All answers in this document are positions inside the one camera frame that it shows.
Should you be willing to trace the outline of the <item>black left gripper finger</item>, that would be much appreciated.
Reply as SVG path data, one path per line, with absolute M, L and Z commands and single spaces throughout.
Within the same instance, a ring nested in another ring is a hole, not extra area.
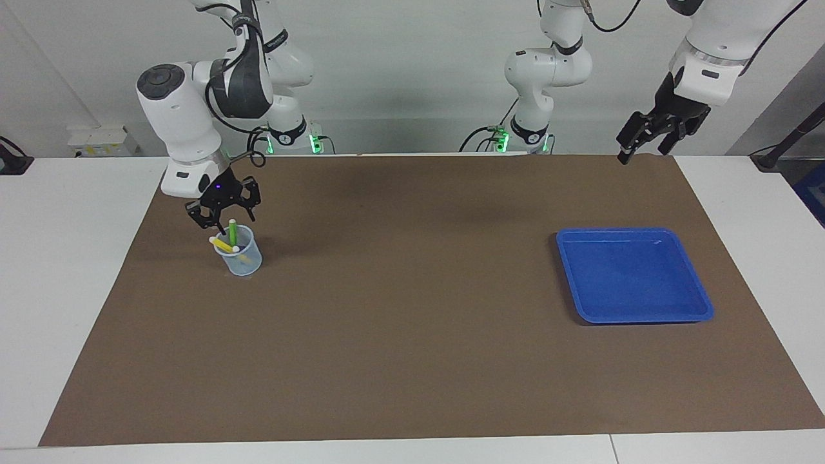
M 686 137 L 686 128 L 684 126 L 673 126 L 664 137 L 662 142 L 658 145 L 657 150 L 661 155 L 669 155 L 677 142 Z
M 621 147 L 617 159 L 628 165 L 636 151 L 648 143 L 648 126 L 624 126 L 616 137 Z

